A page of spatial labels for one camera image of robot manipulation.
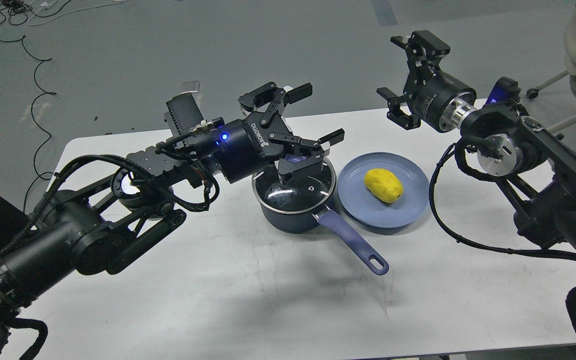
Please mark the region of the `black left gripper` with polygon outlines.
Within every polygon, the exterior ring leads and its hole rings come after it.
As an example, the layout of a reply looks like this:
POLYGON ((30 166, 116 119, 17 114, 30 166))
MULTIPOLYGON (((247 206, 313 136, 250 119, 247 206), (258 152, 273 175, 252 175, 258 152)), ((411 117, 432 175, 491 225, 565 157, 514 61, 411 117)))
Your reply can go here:
POLYGON ((215 162, 229 183, 238 182, 277 161, 279 182, 290 185, 297 180, 323 171, 323 160, 330 147, 345 139, 345 130, 338 129, 320 139, 310 140, 288 134, 281 114, 286 105, 313 95, 308 82, 285 90, 270 81, 238 98, 243 111, 254 113, 268 105, 262 114, 249 114, 245 119, 230 121, 211 130, 215 145, 215 162))

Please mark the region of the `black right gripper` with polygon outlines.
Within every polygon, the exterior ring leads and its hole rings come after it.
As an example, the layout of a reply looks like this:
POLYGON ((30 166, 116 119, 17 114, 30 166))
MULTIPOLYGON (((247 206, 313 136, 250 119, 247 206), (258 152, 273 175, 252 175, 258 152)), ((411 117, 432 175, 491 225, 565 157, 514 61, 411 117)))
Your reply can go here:
POLYGON ((404 86, 405 95, 398 96, 386 87, 376 93, 387 102, 386 117, 404 130, 421 126, 421 120, 437 132, 446 133, 457 125, 451 120, 455 98, 473 105, 475 89, 442 71, 441 60, 450 54, 451 47, 430 30, 415 30, 409 36, 392 36, 390 42, 406 53, 410 73, 404 86), (412 114, 402 110, 407 104, 412 114))

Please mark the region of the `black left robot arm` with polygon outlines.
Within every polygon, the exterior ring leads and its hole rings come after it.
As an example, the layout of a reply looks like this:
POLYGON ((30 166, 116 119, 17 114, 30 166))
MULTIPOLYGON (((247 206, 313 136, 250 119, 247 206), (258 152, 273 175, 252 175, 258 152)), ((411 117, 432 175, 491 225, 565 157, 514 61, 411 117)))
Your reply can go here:
POLYGON ((118 274, 181 227, 189 212, 207 212, 220 194, 215 174, 230 183, 275 165, 281 183, 323 170, 343 129, 319 139, 295 136, 286 106, 313 94, 313 85, 284 89, 268 82, 238 98, 243 119, 202 116, 190 89, 167 101, 173 136, 121 157, 82 155, 52 176, 23 227, 0 249, 0 353, 13 329, 38 332, 23 360, 48 336, 43 321, 19 317, 73 271, 118 274))

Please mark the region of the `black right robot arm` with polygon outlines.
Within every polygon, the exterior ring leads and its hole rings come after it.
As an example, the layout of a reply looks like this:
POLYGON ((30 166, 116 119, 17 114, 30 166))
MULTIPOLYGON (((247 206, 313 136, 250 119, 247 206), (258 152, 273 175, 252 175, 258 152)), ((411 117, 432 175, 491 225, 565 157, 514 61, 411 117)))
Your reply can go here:
POLYGON ((576 153, 530 117, 518 84, 501 78, 482 109, 476 92, 441 69, 450 46, 428 30, 390 39, 403 94, 378 88, 389 120, 438 132, 398 136, 423 159, 446 151, 422 191, 432 218, 406 237, 413 304, 402 342, 425 354, 558 346, 576 333, 576 153))

